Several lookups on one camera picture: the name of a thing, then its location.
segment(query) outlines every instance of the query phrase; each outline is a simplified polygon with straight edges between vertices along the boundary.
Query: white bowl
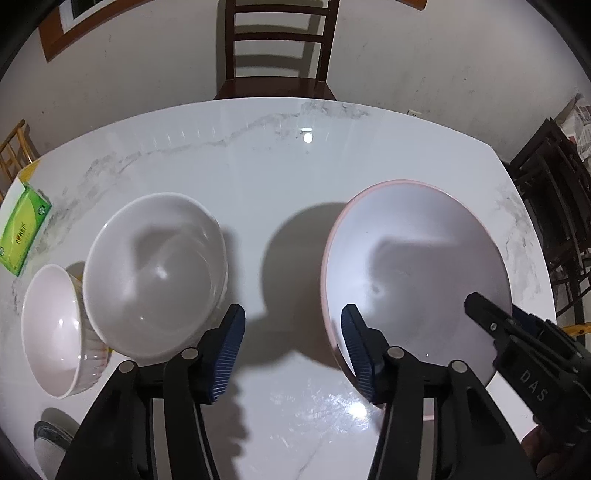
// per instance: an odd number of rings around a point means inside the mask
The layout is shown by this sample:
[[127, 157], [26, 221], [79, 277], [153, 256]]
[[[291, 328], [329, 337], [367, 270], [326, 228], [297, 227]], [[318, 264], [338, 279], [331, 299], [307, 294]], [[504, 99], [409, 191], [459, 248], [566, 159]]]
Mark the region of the white bowl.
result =
[[45, 265], [31, 280], [21, 335], [33, 376], [52, 397], [90, 388], [107, 365], [108, 348], [88, 321], [82, 284], [58, 265]]
[[496, 351], [464, 313], [474, 291], [511, 311], [494, 241], [467, 208], [435, 187], [406, 180], [374, 185], [348, 203], [330, 233], [322, 262], [323, 317], [349, 378], [340, 315], [355, 303], [390, 345], [429, 363], [464, 360], [487, 384]]
[[195, 342], [228, 279], [222, 231], [178, 193], [123, 207], [96, 237], [83, 291], [96, 333], [135, 359], [160, 360]]

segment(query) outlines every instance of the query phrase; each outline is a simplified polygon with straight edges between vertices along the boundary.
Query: dark wooden chair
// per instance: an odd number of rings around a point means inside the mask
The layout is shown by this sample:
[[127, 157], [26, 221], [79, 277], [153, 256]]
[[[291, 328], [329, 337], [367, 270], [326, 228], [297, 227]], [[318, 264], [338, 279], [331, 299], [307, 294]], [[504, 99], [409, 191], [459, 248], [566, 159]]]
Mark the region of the dark wooden chair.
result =
[[[339, 0], [329, 0], [328, 6], [305, 5], [237, 5], [236, 0], [226, 0], [226, 81], [216, 95], [216, 100], [242, 97], [302, 97], [336, 100], [326, 84], [330, 51], [335, 37]], [[325, 18], [322, 35], [261, 31], [236, 32], [236, 14], [247, 12], [286, 12], [294, 14], [322, 15]], [[302, 77], [236, 77], [234, 42], [246, 40], [291, 40], [320, 44], [320, 58], [316, 78]]]
[[575, 322], [582, 325], [582, 299], [591, 291], [581, 285], [591, 280], [591, 176], [552, 119], [506, 167], [537, 220], [552, 286], [566, 288], [566, 305], [557, 308], [556, 316], [573, 308]]

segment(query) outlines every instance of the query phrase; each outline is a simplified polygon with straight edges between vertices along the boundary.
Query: marble table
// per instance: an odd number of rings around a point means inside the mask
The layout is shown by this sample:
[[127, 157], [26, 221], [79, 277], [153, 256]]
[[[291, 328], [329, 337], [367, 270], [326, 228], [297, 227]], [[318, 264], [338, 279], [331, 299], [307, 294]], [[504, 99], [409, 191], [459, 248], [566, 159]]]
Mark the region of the marble table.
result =
[[[123, 357], [90, 390], [56, 400], [35, 382], [21, 346], [27, 285], [44, 264], [80, 269], [124, 204], [180, 192], [221, 224], [229, 298], [248, 324], [226, 394], [204, 408], [222, 480], [367, 477], [381, 412], [337, 368], [323, 330], [319, 272], [344, 204], [389, 179], [433, 184], [491, 233], [513, 301], [555, 319], [534, 228], [491, 147], [400, 113], [308, 99], [235, 99], [146, 113], [44, 155], [31, 184], [53, 208], [20, 277], [0, 269], [0, 426], [40, 474], [33, 425], [52, 408], [81, 422]], [[499, 375], [489, 391], [518, 437], [531, 413]]]

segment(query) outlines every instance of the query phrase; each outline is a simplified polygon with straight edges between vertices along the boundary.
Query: finger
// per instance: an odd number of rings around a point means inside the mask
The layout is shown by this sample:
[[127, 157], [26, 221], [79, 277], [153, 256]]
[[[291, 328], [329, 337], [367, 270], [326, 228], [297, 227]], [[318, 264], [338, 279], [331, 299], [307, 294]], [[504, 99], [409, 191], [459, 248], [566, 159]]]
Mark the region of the finger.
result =
[[530, 460], [539, 455], [537, 452], [540, 451], [541, 446], [540, 430], [541, 427], [539, 426], [534, 428], [521, 440], [521, 446]]
[[544, 478], [546, 475], [556, 470], [562, 463], [563, 456], [560, 453], [551, 453], [538, 463], [535, 469], [535, 474], [538, 478]]

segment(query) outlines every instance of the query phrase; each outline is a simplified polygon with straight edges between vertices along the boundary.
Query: yellow object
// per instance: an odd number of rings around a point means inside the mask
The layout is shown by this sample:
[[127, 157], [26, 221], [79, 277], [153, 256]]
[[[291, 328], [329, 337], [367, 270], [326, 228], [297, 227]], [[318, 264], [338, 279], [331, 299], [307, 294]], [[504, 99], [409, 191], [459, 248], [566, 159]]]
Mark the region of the yellow object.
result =
[[568, 327], [562, 327], [562, 330], [571, 337], [586, 335], [587, 333], [591, 333], [591, 322], [582, 325], [569, 325]]
[[31, 177], [33, 176], [33, 172], [39, 165], [39, 158], [36, 159], [33, 163], [29, 163], [25, 168], [23, 168], [20, 172], [18, 172], [17, 177], [23, 183], [29, 183]]

